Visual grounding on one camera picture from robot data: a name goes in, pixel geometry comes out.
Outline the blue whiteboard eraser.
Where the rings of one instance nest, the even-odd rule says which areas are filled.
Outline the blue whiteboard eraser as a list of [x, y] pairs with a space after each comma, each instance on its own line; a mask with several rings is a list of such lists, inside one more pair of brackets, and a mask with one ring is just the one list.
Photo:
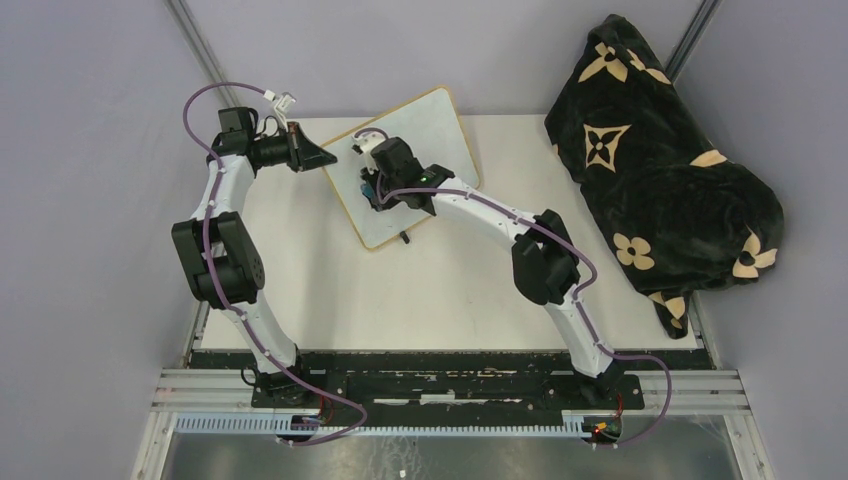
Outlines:
[[368, 202], [373, 204], [375, 201], [375, 192], [373, 188], [369, 184], [363, 183], [360, 186], [360, 190], [362, 195], [368, 200]]

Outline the wood framed whiteboard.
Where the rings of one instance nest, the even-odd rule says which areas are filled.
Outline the wood framed whiteboard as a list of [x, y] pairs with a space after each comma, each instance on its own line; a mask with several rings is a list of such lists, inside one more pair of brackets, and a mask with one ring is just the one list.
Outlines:
[[381, 132], [405, 141], [422, 167], [438, 164], [466, 184], [481, 186], [481, 172], [472, 144], [446, 86], [435, 87], [336, 136], [323, 145], [324, 150], [337, 158], [324, 171], [360, 243], [371, 251], [430, 217], [404, 204], [379, 212], [363, 194], [366, 181], [362, 170], [370, 159], [367, 153], [359, 154], [354, 147], [361, 144], [358, 138], [365, 142], [382, 140]]

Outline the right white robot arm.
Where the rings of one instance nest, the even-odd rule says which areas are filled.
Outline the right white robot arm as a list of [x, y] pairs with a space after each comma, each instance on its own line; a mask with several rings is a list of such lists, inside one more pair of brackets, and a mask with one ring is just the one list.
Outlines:
[[365, 161], [362, 192], [372, 209], [405, 205], [468, 224], [501, 245], [510, 255], [515, 287], [544, 308], [565, 342], [581, 400], [599, 408], [617, 396], [623, 371], [581, 301], [578, 267], [587, 260], [556, 212], [521, 211], [482, 194], [442, 165], [423, 167], [399, 137], [357, 133], [352, 149]]

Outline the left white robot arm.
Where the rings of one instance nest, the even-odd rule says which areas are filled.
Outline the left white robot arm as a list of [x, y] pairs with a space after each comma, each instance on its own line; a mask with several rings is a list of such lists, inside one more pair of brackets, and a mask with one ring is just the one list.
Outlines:
[[191, 293], [223, 312], [253, 353], [253, 376], [246, 384], [269, 399], [303, 406], [316, 393], [315, 382], [301, 371], [299, 348], [263, 293], [264, 264], [241, 212], [260, 169], [286, 165], [300, 173], [338, 159], [312, 142], [297, 122], [261, 135], [253, 108], [222, 109], [218, 118], [221, 130], [209, 148], [200, 205], [189, 220], [173, 225], [172, 240]]

